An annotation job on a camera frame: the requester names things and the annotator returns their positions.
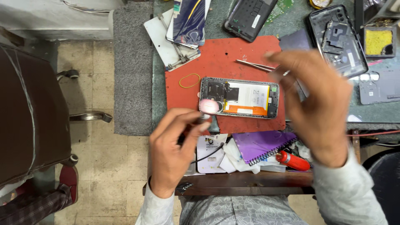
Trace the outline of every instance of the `hand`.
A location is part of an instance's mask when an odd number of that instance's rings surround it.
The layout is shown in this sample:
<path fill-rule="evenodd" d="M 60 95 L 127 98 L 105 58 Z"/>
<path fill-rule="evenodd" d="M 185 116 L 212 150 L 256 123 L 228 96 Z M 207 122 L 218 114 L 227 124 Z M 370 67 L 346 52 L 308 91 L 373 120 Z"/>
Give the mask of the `hand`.
<path fill-rule="evenodd" d="M 352 86 L 330 68 L 317 51 L 266 54 L 280 64 L 279 76 L 285 91 L 285 110 L 300 139 L 314 158 L 327 167 L 342 167 L 347 160 L 346 118 Z M 300 80 L 310 92 L 300 102 L 294 83 Z"/>
<path fill-rule="evenodd" d="M 172 108 L 150 135 L 152 160 L 150 187 L 158 197 L 164 199 L 171 197 L 193 161 L 197 139 L 210 126 L 210 122 L 194 126 L 182 146 L 177 142 L 186 127 L 201 115 L 200 112 L 188 108 Z"/>

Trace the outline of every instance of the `gray patterned shirt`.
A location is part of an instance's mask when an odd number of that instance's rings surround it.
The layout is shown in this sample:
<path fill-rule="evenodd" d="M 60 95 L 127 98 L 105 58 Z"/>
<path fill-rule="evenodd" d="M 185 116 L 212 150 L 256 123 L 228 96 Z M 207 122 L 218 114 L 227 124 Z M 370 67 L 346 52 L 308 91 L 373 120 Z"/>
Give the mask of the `gray patterned shirt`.
<path fill-rule="evenodd" d="M 372 191 L 373 181 L 353 149 L 337 169 L 314 164 L 320 213 L 328 225 L 387 225 Z M 286 196 L 189 196 L 180 198 L 180 225 L 306 225 Z M 174 195 L 157 197 L 146 187 L 136 225 L 173 225 Z"/>

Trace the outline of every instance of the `red screwdriver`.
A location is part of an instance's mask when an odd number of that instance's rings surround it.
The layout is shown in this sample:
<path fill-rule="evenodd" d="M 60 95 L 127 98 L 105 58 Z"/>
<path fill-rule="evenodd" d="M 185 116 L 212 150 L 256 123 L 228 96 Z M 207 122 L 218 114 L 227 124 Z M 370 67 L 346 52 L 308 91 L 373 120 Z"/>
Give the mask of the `red screwdriver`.
<path fill-rule="evenodd" d="M 298 171 L 306 171 L 310 169 L 310 164 L 306 160 L 285 151 L 279 151 L 276 154 L 276 160 Z"/>

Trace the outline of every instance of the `plaid trousers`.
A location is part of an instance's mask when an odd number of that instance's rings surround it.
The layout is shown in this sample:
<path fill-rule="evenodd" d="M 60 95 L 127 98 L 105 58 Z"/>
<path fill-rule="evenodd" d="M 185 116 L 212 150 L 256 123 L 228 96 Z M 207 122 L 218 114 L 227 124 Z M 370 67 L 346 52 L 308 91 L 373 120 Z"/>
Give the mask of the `plaid trousers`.
<path fill-rule="evenodd" d="M 65 184 L 43 195 L 22 194 L 0 206 L 0 225 L 34 225 L 71 204 L 70 187 Z"/>

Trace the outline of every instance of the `brown chair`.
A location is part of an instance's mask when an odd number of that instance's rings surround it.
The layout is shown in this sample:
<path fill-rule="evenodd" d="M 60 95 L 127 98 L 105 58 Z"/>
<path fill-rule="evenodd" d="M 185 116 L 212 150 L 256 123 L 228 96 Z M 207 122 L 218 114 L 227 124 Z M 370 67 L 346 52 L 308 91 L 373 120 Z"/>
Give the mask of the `brown chair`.
<path fill-rule="evenodd" d="M 69 121 L 102 119 L 104 112 L 69 115 L 58 81 L 78 78 L 76 70 L 57 76 L 48 61 L 0 44 L 0 188 L 57 163 L 74 165 Z"/>

